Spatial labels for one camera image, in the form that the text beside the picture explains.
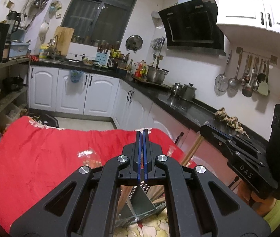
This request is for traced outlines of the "person right hand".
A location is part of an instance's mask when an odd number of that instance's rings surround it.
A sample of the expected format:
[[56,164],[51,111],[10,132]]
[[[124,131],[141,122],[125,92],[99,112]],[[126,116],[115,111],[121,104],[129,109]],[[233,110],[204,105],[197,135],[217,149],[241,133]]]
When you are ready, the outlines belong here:
[[250,190],[244,181],[240,182],[237,194],[247,205],[250,205],[250,199],[258,203],[254,210],[262,217],[266,216],[276,204],[276,199],[273,196],[269,196],[267,199],[261,199],[255,192]]

